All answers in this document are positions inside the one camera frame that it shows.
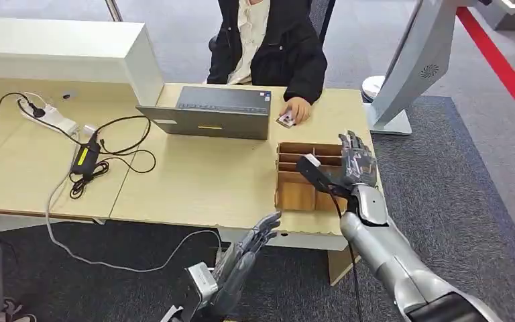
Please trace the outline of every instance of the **laptop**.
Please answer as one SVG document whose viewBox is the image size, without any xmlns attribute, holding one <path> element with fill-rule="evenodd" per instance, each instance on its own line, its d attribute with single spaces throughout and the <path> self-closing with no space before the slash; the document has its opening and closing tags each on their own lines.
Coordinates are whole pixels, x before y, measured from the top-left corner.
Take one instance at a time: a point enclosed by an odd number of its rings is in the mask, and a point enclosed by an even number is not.
<svg viewBox="0 0 515 322">
<path fill-rule="evenodd" d="M 271 92 L 185 86 L 175 107 L 137 106 L 168 134 L 267 140 Z"/>
</svg>

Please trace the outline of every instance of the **robotic arm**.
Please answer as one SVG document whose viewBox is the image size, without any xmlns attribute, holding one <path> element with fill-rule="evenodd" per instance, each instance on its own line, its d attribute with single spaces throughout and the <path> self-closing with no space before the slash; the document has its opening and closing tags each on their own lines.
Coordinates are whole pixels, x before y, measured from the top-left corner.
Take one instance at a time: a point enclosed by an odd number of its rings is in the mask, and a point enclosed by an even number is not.
<svg viewBox="0 0 515 322">
<path fill-rule="evenodd" d="M 410 247 L 388 215 L 376 188 L 377 165 L 369 148 L 352 131 L 342 141 L 342 173 L 326 174 L 311 154 L 297 170 L 318 190 L 347 200 L 341 231 L 372 273 L 382 282 L 406 322 L 502 322 L 479 299 L 461 292 L 433 273 Z M 248 235 L 232 244 L 211 272 L 199 263 L 186 269 L 189 281 L 162 322 L 222 321 L 233 309 L 255 257 L 276 236 L 281 213 L 262 219 Z"/>
<path fill-rule="evenodd" d="M 425 264 L 398 230 L 376 188 L 376 159 L 353 132 L 343 142 L 342 176 L 319 170 L 314 156 L 303 157 L 297 169 L 319 191 L 345 198 L 341 231 L 372 273 L 382 282 L 408 322 L 500 322 L 479 299 L 461 292 Z"/>
</svg>

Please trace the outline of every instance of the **yellow label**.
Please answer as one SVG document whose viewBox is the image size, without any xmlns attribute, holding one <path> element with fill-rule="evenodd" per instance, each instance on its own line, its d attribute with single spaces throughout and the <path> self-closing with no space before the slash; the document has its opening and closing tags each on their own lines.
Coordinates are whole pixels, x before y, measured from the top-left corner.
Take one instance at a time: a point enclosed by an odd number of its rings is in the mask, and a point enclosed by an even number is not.
<svg viewBox="0 0 515 322">
<path fill-rule="evenodd" d="M 221 126 L 218 125 L 199 125 L 199 129 L 222 129 Z"/>
<path fill-rule="evenodd" d="M 84 152 L 82 152 L 82 155 L 80 156 L 80 160 L 78 160 L 78 165 L 81 166 L 82 163 L 84 163 L 84 159 L 86 158 L 86 154 L 88 154 L 88 148 L 84 149 Z"/>
</svg>

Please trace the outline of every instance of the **gray floor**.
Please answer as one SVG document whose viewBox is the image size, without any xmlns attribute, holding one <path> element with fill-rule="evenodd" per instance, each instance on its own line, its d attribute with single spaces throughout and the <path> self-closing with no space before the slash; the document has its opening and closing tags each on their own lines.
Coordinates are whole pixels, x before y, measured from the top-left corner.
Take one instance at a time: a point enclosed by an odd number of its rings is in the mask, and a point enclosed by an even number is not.
<svg viewBox="0 0 515 322">
<path fill-rule="evenodd" d="M 214 0 L 119 0 L 123 18 L 145 21 L 168 81 L 200 82 L 209 67 L 208 39 L 220 21 Z M 325 42 L 328 87 L 358 88 L 385 71 L 413 0 L 339 0 Z M 102 0 L 0 0 L 0 16 L 109 20 Z M 515 68 L 515 32 L 483 25 Z M 456 23 L 450 69 L 428 92 L 452 97 L 515 223 L 515 102 Z"/>
</svg>

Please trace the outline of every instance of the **metal pole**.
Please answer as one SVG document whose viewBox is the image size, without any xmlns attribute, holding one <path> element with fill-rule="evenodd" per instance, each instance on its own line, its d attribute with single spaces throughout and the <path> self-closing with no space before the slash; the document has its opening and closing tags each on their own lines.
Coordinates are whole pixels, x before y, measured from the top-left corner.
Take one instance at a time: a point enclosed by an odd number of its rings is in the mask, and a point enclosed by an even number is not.
<svg viewBox="0 0 515 322">
<path fill-rule="evenodd" d="M 111 15 L 111 19 L 113 21 L 123 21 L 121 12 L 119 12 L 119 8 L 117 7 L 115 0 L 105 0 L 105 4 L 107 5 L 107 9 L 109 10 L 109 14 Z"/>
</svg>

